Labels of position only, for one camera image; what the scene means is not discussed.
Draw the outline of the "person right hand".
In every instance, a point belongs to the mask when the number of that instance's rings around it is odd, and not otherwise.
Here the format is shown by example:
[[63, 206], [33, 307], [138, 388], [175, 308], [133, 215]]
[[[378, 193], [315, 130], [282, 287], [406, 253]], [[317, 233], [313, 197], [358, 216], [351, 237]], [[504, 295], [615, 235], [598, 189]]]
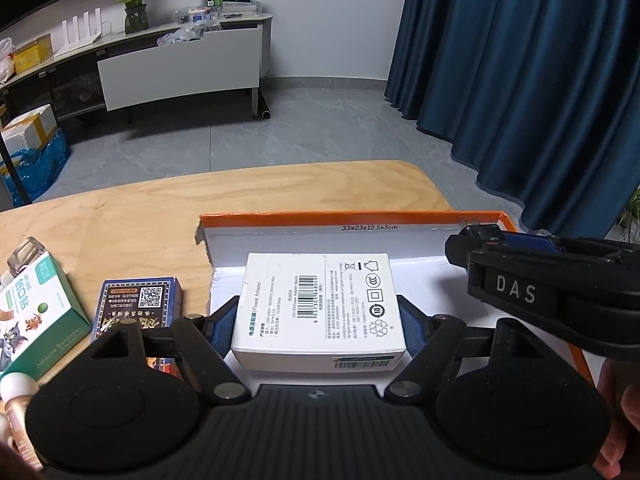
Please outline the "person right hand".
[[601, 477], [615, 479], [623, 472], [624, 457], [631, 456], [632, 430], [639, 432], [639, 364], [605, 360], [598, 391], [611, 410], [612, 422], [593, 468]]

